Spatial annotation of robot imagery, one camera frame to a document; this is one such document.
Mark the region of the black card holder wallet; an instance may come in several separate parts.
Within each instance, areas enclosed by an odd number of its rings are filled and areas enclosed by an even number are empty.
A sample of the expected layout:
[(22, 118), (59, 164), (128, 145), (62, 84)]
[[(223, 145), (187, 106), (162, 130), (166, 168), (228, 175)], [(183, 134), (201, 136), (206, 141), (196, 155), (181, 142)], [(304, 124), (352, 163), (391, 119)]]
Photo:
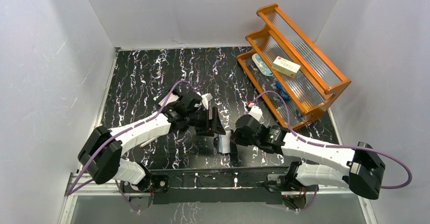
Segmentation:
[(231, 141), (233, 130), (227, 130), (225, 135), (216, 135), (213, 144), (218, 154), (237, 154), (237, 146)]

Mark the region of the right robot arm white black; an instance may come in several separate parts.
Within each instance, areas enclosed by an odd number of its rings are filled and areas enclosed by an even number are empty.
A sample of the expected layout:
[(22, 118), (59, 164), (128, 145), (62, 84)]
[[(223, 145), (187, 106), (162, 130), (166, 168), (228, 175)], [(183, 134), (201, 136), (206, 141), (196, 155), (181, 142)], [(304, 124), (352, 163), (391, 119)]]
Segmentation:
[(253, 145), (269, 154), (310, 160), (291, 162), (286, 175), (263, 182), (273, 191), (299, 191), (312, 185), (336, 186), (351, 190), (370, 200), (379, 198), (385, 164), (364, 142), (359, 149), (318, 141), (310, 144), (303, 136), (295, 136), (288, 128), (278, 125), (266, 127), (254, 117), (245, 115), (236, 121), (232, 143)]

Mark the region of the black box of cards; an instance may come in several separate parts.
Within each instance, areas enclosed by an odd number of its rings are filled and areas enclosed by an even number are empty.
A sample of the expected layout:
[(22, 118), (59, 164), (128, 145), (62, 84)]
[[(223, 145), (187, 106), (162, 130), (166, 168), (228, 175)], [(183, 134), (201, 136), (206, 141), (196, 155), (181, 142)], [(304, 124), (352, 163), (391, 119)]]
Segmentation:
[(170, 90), (165, 91), (157, 100), (155, 110), (159, 110), (163, 105), (165, 105), (164, 109), (176, 109), (178, 107), (178, 103), (182, 99), (183, 95), (175, 88), (170, 94)]

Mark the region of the blue small object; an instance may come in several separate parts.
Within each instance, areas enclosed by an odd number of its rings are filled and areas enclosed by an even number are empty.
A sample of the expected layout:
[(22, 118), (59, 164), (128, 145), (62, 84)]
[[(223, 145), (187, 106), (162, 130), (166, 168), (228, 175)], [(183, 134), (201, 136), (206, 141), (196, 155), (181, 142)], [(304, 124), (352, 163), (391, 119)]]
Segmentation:
[(291, 98), (290, 98), (289, 94), (284, 90), (284, 88), (283, 88), (282, 84), (281, 84), (279, 81), (277, 81), (277, 82), (275, 83), (275, 85), (276, 85), (276, 88), (277, 88), (277, 90), (278, 90), (278, 92), (279, 92), (279, 95), (281, 96), (281, 98), (282, 98), (283, 100), (285, 100), (285, 101), (289, 101), (289, 100), (291, 100)]

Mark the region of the pink pen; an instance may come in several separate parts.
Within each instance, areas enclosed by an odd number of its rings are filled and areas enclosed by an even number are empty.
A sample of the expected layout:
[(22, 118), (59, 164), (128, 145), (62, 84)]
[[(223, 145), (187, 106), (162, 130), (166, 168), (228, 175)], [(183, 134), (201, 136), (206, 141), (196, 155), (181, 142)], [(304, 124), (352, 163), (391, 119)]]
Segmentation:
[(156, 138), (151, 138), (151, 139), (145, 141), (144, 143), (140, 144), (139, 147), (143, 148), (143, 147), (147, 146), (148, 144), (150, 144), (151, 142), (153, 142), (154, 140), (156, 140)]

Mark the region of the white blue oval package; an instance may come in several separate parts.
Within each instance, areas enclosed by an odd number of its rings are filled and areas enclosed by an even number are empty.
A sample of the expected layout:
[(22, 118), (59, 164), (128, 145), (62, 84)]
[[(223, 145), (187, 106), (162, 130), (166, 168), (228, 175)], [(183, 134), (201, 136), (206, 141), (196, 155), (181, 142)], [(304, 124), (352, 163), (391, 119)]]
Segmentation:
[(258, 53), (254, 53), (252, 55), (252, 61), (253, 63), (256, 65), (257, 69), (264, 75), (267, 77), (272, 77), (273, 73), (272, 71), (269, 69), (269, 67), (265, 64), (265, 62), (262, 60), (262, 58), (260, 57), (260, 55)]

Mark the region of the orange wooden shelf rack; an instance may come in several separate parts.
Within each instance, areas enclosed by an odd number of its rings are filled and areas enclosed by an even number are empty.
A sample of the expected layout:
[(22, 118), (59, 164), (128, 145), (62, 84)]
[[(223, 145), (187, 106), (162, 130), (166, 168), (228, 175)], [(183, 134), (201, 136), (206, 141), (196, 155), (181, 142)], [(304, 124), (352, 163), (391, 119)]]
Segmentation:
[(301, 128), (320, 119), (350, 85), (348, 79), (277, 4), (257, 10), (265, 23), (245, 39), (251, 50), (237, 56), (263, 100), (284, 127)]

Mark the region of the cream cardboard box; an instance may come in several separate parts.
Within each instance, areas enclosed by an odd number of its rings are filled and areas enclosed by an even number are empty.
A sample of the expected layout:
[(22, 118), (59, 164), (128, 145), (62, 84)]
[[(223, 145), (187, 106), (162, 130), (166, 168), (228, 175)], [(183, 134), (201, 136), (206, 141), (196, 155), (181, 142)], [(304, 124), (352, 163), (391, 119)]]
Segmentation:
[(271, 68), (290, 78), (294, 78), (299, 72), (301, 66), (289, 61), (288, 59), (277, 56), (272, 62)]

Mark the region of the black aluminium base frame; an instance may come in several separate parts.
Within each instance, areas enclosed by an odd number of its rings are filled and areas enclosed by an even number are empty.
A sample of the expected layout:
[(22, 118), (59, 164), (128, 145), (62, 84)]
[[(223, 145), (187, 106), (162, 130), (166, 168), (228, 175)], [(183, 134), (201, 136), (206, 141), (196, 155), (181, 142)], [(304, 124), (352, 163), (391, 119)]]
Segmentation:
[(263, 202), (281, 204), (284, 198), (295, 198), (301, 206), (310, 201), (313, 185), (293, 188), (286, 184), (287, 166), (234, 167), (211, 169), (154, 169), (150, 185), (143, 191), (125, 181), (109, 180), (96, 184), (83, 174), (76, 185), (77, 174), (71, 174), (67, 189), (74, 196), (113, 196), (124, 193), (133, 205), (142, 208), (143, 201), (152, 205), (171, 203)]

